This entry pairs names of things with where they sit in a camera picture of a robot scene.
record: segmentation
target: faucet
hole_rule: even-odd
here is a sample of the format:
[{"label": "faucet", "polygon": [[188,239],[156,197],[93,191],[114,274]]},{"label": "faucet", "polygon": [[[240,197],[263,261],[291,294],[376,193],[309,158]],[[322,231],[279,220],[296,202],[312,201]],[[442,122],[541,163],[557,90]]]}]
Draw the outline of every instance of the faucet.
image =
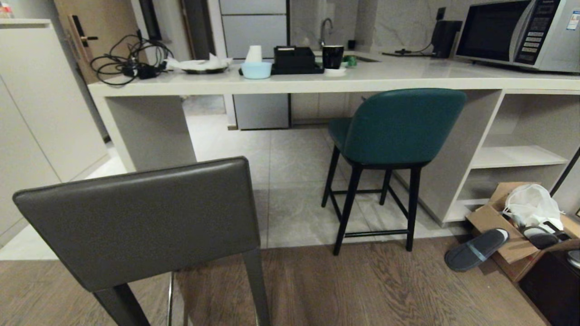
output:
[{"label": "faucet", "polygon": [[320,40],[318,41],[318,43],[320,43],[321,49],[326,44],[326,42],[324,41],[324,31],[326,29],[327,22],[330,23],[330,31],[328,32],[328,35],[332,34],[332,29],[334,28],[334,26],[332,25],[332,19],[326,18],[325,20],[322,21],[322,24],[320,25]]}]

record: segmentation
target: refrigerator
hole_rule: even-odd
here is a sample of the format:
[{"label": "refrigerator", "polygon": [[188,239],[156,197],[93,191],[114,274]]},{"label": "refrigerator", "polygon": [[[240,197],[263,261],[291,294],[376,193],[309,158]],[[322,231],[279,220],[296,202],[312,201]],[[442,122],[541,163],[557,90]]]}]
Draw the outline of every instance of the refrigerator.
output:
[{"label": "refrigerator", "polygon": [[[274,61],[274,47],[288,44],[286,0],[220,0],[227,57],[242,63],[250,45],[262,46],[262,59]],[[234,95],[238,128],[289,128],[288,94]]]}]

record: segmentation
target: sticker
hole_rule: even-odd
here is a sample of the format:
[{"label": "sticker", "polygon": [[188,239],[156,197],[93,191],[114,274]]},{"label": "sticker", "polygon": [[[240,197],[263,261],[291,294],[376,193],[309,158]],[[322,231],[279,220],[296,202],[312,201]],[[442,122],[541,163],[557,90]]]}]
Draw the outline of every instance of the sticker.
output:
[{"label": "sticker", "polygon": [[578,27],[578,23],[580,23],[580,11],[575,10],[572,12],[572,18],[570,18],[570,22],[568,23],[567,30],[575,31]]}]

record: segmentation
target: microwave control panel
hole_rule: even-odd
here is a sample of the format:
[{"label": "microwave control panel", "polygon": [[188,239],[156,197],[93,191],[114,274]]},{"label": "microwave control panel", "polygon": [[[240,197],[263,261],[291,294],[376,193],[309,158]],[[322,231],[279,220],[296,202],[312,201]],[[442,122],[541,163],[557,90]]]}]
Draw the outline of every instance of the microwave control panel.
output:
[{"label": "microwave control panel", "polygon": [[537,0],[515,62],[535,64],[560,0]]}]

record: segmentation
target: wooden floor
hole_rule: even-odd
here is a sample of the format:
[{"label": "wooden floor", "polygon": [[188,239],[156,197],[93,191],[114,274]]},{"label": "wooden floor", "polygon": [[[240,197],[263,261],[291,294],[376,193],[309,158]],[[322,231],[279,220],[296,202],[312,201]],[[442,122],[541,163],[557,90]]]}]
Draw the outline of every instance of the wooden floor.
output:
[{"label": "wooden floor", "polygon": [[[546,325],[493,261],[466,273],[443,261],[454,238],[263,251],[273,325]],[[165,325],[168,274],[135,282],[152,325]],[[234,256],[175,276],[173,325],[254,325]],[[0,262],[0,325],[113,325],[60,262]]]}]

